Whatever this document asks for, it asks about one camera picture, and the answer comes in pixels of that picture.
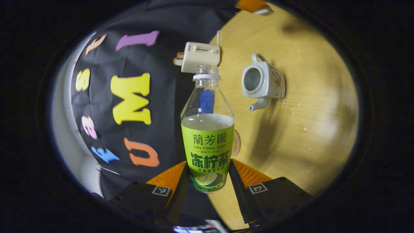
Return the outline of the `blue towel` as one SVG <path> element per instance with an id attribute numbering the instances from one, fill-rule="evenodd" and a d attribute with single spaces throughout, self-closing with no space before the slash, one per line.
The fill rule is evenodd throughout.
<path id="1" fill-rule="evenodd" d="M 212 114 L 215 102 L 215 92 L 204 90 L 200 94 L 200 114 Z"/>

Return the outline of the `white ceramic teacup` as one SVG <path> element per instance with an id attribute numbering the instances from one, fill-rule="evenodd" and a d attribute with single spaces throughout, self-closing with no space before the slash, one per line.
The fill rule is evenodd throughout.
<path id="1" fill-rule="evenodd" d="M 243 69 L 241 85 L 243 96 L 257 100 L 249 106 L 254 112 L 267 107 L 272 99 L 285 97 L 286 79 L 263 55 L 254 53 L 251 59 L 252 64 Z"/>

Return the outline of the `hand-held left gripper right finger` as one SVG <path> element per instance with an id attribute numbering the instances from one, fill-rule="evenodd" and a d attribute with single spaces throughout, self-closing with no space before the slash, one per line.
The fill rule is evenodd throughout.
<path id="1" fill-rule="evenodd" d="M 229 176 L 244 220 L 250 227 L 278 224 L 314 200 L 286 177 L 271 178 L 231 159 Z"/>

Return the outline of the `black backdrop cloth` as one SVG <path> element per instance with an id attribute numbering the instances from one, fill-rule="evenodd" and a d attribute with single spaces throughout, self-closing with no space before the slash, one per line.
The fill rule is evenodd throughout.
<path id="1" fill-rule="evenodd" d="M 184 160 L 178 117 L 192 92 L 190 74 L 173 65 L 173 57 L 188 41 L 208 43 L 237 9 L 234 0 L 143 0 L 138 6 L 103 24 L 93 39 L 103 43 L 82 54 L 74 74 L 91 71 L 86 91 L 71 95 L 74 118 L 91 117 L 97 140 L 81 135 L 90 147 L 109 149 L 119 160 L 102 165 L 100 186 L 106 200 L 132 182 L 144 183 Z M 150 75 L 146 106 L 151 124 L 126 121 L 118 125 L 113 108 L 123 102 L 110 91 L 114 75 L 120 78 Z"/>

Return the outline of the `white toaster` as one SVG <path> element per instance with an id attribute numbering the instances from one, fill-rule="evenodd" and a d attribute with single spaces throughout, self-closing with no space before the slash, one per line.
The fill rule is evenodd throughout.
<path id="1" fill-rule="evenodd" d="M 212 44 L 187 42 L 184 49 L 181 72 L 195 73 L 200 65 L 218 66 L 221 61 L 221 48 Z"/>

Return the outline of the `clear water bottle green label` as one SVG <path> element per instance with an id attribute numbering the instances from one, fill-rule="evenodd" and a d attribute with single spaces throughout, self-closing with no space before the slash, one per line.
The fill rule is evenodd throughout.
<path id="1" fill-rule="evenodd" d="M 234 134 L 234 111 L 219 87 L 219 69 L 200 65 L 193 77 L 195 88 L 180 117 L 185 155 L 192 183 L 199 192 L 211 194 L 226 184 Z M 215 92 L 212 114 L 200 114 L 200 94 Z"/>

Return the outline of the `round brown coaster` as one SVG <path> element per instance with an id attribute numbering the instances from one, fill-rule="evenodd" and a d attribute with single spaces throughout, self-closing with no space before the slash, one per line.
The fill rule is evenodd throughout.
<path id="1" fill-rule="evenodd" d="M 236 130 L 233 134 L 233 145 L 232 145 L 232 157 L 235 157 L 239 154 L 241 148 L 241 139 Z"/>

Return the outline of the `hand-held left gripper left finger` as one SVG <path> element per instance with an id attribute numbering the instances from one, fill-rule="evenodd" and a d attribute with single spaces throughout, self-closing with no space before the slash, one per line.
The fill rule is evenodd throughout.
<path id="1" fill-rule="evenodd" d="M 109 203 L 140 222 L 177 224 L 189 178 L 188 164 L 183 161 L 146 183 L 130 183 Z"/>

